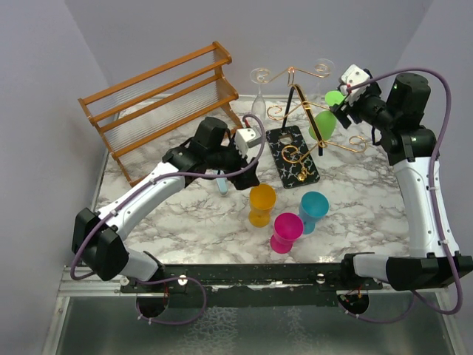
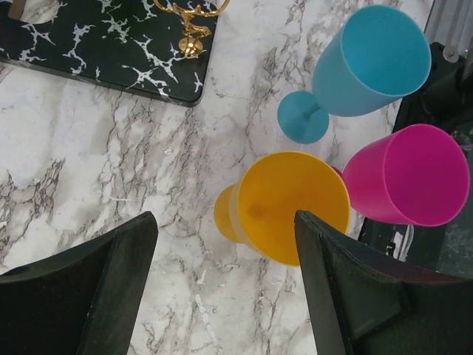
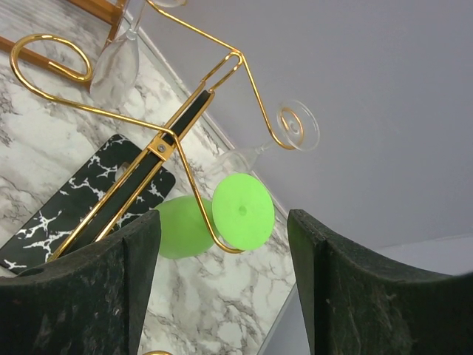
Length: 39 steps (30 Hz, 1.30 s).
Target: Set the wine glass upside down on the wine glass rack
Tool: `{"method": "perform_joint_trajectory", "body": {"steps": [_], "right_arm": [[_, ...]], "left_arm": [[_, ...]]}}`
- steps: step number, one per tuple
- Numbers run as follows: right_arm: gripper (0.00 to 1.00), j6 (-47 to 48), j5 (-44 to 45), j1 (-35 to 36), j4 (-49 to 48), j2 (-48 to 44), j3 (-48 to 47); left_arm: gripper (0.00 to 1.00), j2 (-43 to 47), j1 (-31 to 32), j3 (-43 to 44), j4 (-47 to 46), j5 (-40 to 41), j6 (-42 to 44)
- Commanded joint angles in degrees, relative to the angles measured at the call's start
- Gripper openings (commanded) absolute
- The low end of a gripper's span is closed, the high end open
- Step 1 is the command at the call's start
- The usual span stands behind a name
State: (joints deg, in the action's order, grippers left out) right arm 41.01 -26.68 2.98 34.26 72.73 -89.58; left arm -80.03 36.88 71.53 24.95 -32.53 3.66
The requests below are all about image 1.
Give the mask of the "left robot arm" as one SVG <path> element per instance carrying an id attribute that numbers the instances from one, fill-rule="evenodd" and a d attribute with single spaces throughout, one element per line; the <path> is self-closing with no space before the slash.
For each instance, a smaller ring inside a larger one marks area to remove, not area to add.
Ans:
<path id="1" fill-rule="evenodd" d="M 97 211 L 82 209 L 75 217 L 71 278 L 80 279 L 75 269 L 84 262 L 90 274 L 103 281 L 121 275 L 137 280 L 146 291 L 158 290 L 163 283 L 163 264 L 148 252 L 127 248 L 126 238 L 161 203 L 196 179 L 225 178 L 237 190 L 258 186 L 256 168 L 262 153 L 248 157 L 251 148 L 265 146 L 265 128 L 260 119 L 256 122 L 257 127 L 237 129 L 224 145 L 222 141 L 230 133 L 227 124 L 206 117 L 192 137 L 168 150 L 126 194 Z"/>

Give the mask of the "green plastic goblet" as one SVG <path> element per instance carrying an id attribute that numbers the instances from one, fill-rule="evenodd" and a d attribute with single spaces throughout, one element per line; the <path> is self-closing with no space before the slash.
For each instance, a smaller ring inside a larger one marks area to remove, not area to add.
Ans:
<path id="1" fill-rule="evenodd" d="M 327 92 L 324 98 L 326 104 L 329 107 L 333 107 L 335 104 L 340 104 L 343 101 L 344 95 L 338 90 L 332 90 Z M 315 116 L 314 121 L 321 135 L 321 139 L 328 141 L 338 122 L 335 115 L 330 110 L 324 109 Z"/>

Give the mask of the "orange plastic goblet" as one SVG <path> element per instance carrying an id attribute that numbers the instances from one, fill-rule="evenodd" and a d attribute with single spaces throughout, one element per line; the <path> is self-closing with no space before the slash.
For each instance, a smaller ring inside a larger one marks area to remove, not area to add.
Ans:
<path id="1" fill-rule="evenodd" d="M 268 184 L 261 183 L 251 189 L 249 204 L 249 222 L 257 228 L 262 228 L 270 222 L 270 213 L 276 204 L 276 192 Z"/>

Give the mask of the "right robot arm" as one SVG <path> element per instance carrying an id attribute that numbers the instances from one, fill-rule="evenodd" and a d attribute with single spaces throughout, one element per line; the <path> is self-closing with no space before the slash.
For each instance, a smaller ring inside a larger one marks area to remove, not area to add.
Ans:
<path id="1" fill-rule="evenodd" d="M 426 78 L 413 72 L 396 75 L 387 100 L 369 84 L 369 70 L 352 64 L 339 79 L 345 99 L 331 112 L 344 128 L 365 122 L 381 133 L 401 190 L 409 227 L 409 256 L 373 253 L 348 254 L 339 272 L 341 284 L 356 289 L 366 278 L 390 284 L 397 291 L 441 288 L 472 272 L 472 257 L 463 256 L 452 232 L 440 190 L 438 142 L 421 125 L 431 89 Z"/>

